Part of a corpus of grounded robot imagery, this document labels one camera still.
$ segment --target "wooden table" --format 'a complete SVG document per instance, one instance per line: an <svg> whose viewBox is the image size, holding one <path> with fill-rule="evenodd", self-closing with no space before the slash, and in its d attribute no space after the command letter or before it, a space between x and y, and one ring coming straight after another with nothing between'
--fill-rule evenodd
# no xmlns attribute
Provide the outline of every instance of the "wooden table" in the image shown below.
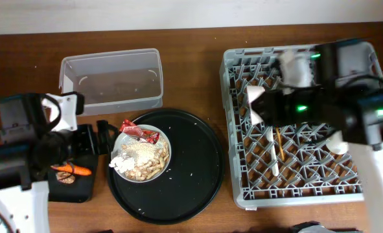
<svg viewBox="0 0 383 233"><path fill-rule="evenodd" d="M225 50L355 37L365 38L374 45L383 70L383 23L0 36L0 98L28 92L59 94L60 62L66 56L156 48L163 64L163 106L183 109L206 120L227 151L218 74ZM96 120L106 119L119 125L125 118L144 112L79 117L78 123L94 124ZM105 156L101 156L92 200L82 204L49 203L51 231L271 232L275 227L286 228L311 220L333 229L369 229L364 203L261 208L256 212L239 209L233 202L226 164L223 185L201 214L177 225L157 226L134 219L118 205L108 188Z"/></svg>

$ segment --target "red wrapper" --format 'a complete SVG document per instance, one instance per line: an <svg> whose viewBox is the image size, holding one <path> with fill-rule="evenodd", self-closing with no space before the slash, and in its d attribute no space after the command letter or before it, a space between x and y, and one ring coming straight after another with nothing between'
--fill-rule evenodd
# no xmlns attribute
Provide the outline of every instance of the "red wrapper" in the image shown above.
<svg viewBox="0 0 383 233"><path fill-rule="evenodd" d="M159 139L158 132L141 129L140 127L138 127L133 122L130 122L127 119L124 120L119 131L131 136L132 138L140 142L149 142L155 144Z"/></svg>

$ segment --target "gray dish rack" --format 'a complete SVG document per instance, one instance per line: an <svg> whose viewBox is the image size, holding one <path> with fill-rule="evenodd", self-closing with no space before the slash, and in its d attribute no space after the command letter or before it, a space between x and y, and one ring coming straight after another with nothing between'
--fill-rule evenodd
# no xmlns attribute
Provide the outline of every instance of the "gray dish rack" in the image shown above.
<svg viewBox="0 0 383 233"><path fill-rule="evenodd" d="M270 69L276 57L288 49L313 53L314 45L231 49L224 53L220 67L223 107L226 111L229 139L229 161L233 197L238 207L256 210L265 206L310 205L364 200L356 166L351 156L331 154L325 141L315 146L304 144L309 139L326 135L326 124L285 126L279 129L284 160L275 142L266 140L270 130L264 124L251 125L246 86L261 85L273 89L281 74ZM377 56L368 47L366 73L382 77ZM277 160L269 151L275 147ZM272 175L272 166L279 166L279 175Z"/></svg>

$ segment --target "white bowl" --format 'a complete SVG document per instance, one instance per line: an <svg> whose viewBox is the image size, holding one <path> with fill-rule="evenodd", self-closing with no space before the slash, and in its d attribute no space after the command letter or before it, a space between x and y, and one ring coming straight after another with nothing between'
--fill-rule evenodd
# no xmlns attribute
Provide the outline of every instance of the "white bowl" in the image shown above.
<svg viewBox="0 0 383 233"><path fill-rule="evenodd" d="M147 130L152 130L152 131L157 131L159 132L159 136L160 137L163 137L165 139L165 141L168 143L168 153L169 153L169 157L168 157L168 161L165 163L165 166L164 168L157 174L155 174L153 176L153 178L149 179L149 180L144 180L144 181L136 181L136 180L132 180L132 179L128 179L124 173L121 173L117 170L115 170L115 172L118 173L118 175L120 175L123 179L126 179L127 181L130 181L130 182L133 182L133 183L145 183L145 182L148 182L148 181L152 181L154 179L156 179L157 177L159 177L167 168L168 168L168 165L170 164L170 161L171 161L171 144L170 144L170 141L168 140L167 136L161 131L159 130L157 127L154 127L154 126L149 126L149 125L138 125L141 129L147 129ZM116 141L115 141L115 145L113 146L113 151L111 153L111 160L113 158L115 158L116 156L118 156L120 150L122 150L121 146L123 144L126 143L126 141L129 139L129 136L125 133L121 133L117 138L116 138Z"/></svg>

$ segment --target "green light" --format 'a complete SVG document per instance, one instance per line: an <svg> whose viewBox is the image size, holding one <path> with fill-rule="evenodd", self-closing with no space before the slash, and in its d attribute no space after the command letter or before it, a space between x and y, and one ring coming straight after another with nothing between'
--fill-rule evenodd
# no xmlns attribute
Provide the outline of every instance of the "green light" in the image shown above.
<svg viewBox="0 0 383 233"><path fill-rule="evenodd" d="M377 109L376 113L378 117L383 117L383 109Z"/></svg>
<svg viewBox="0 0 383 233"><path fill-rule="evenodd" d="M319 58L321 56L321 54L314 54L311 56L312 59L315 59L315 58Z"/></svg>
<svg viewBox="0 0 383 233"><path fill-rule="evenodd" d="M308 107L305 105L299 105L296 107L296 111L305 111L307 109L308 109Z"/></svg>

